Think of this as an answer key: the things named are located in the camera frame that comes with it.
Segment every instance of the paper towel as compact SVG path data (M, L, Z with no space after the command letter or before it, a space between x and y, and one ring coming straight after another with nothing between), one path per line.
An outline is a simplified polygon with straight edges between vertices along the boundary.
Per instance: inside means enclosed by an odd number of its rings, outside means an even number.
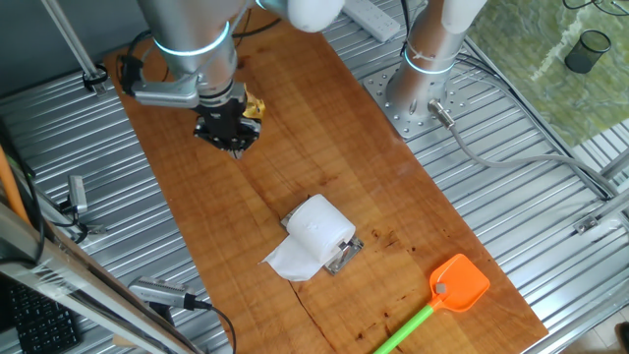
M340 253L338 245L349 242L356 226L324 196L316 195L295 210L286 230L288 237L263 262L285 279L304 281Z

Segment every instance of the floor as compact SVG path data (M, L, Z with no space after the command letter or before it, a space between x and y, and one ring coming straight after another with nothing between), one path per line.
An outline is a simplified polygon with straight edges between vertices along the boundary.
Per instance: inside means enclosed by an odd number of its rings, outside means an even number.
M620 348L615 327L629 322L629 308L624 308L610 318L590 329L577 341L570 344L563 354L625 354Z

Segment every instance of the metal clip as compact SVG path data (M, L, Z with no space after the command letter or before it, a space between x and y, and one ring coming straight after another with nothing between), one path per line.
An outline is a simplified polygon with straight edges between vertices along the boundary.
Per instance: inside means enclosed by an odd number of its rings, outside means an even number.
M588 215L577 222L574 225L574 229L577 230L579 235L583 235L586 231L597 226L599 226L599 221L595 217Z

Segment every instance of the black cup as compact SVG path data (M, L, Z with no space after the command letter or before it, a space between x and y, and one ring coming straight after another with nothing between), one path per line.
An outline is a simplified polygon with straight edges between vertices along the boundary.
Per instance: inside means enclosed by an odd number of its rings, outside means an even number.
M588 29L581 33L579 41L568 53L564 62L573 72L587 74L609 48L611 48L611 40L605 33Z

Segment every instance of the wood grain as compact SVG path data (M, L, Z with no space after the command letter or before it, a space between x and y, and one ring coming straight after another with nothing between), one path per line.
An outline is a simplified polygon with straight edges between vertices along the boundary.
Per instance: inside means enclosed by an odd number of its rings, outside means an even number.
M246 38L239 56L236 79L267 106L241 160L193 138L194 112L122 100L240 353L371 352L428 301L429 274L457 253L491 288L467 313L433 315L399 352L516 353L546 334L322 35L282 23ZM149 58L158 80L164 64ZM259 262L286 237L281 217L317 193L366 246L336 276L291 283Z

